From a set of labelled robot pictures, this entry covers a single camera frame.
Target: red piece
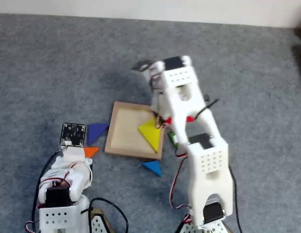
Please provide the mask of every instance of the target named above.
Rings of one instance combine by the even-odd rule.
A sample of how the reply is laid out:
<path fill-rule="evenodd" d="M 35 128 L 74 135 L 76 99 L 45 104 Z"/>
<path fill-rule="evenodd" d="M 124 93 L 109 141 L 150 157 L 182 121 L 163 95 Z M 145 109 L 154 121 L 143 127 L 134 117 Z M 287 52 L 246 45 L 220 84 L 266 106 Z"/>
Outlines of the red piece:
<path fill-rule="evenodd" d="M 186 122 L 194 122 L 195 121 L 195 119 L 194 118 L 192 118 L 191 116 L 188 116 L 187 118 L 186 118 Z M 172 123 L 172 118 L 171 117 L 169 117 L 167 120 L 165 120 L 165 124 L 171 124 Z"/>

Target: orange triangle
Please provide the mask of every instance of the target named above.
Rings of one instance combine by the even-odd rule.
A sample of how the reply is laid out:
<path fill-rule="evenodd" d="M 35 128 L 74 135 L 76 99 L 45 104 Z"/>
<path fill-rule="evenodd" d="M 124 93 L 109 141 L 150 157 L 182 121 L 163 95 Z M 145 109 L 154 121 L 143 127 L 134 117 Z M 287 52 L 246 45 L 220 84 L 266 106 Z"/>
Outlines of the orange triangle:
<path fill-rule="evenodd" d="M 86 158 L 91 158 L 99 150 L 99 147 L 84 147 L 84 153 L 86 155 Z"/>

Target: small camera board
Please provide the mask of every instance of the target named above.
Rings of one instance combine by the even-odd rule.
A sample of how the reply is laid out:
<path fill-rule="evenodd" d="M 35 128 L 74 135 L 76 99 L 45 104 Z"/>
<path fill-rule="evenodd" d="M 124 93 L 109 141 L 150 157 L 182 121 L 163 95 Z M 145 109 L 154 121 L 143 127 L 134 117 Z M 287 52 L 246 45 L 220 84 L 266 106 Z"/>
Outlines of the small camera board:
<path fill-rule="evenodd" d="M 87 125 L 75 123 L 63 123 L 60 145 L 72 147 L 84 147 Z"/>

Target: yellow triangle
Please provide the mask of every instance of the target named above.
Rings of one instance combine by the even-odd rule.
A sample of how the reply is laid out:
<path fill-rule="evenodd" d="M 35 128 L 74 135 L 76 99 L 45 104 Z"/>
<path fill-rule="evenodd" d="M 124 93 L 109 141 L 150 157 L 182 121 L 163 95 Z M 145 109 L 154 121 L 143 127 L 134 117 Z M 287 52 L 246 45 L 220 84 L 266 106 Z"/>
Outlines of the yellow triangle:
<path fill-rule="evenodd" d="M 160 129 L 155 127 L 155 118 L 148 120 L 139 127 L 140 133 L 157 152 L 160 142 Z"/>

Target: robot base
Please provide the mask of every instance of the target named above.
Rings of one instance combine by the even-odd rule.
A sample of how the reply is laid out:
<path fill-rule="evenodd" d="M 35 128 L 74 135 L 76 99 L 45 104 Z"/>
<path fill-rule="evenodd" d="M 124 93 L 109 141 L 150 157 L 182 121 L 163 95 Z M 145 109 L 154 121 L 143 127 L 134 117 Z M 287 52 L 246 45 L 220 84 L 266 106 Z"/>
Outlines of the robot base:
<path fill-rule="evenodd" d="M 175 233 L 232 233 L 222 221 L 214 221 L 199 230 L 193 223 L 182 222 Z"/>

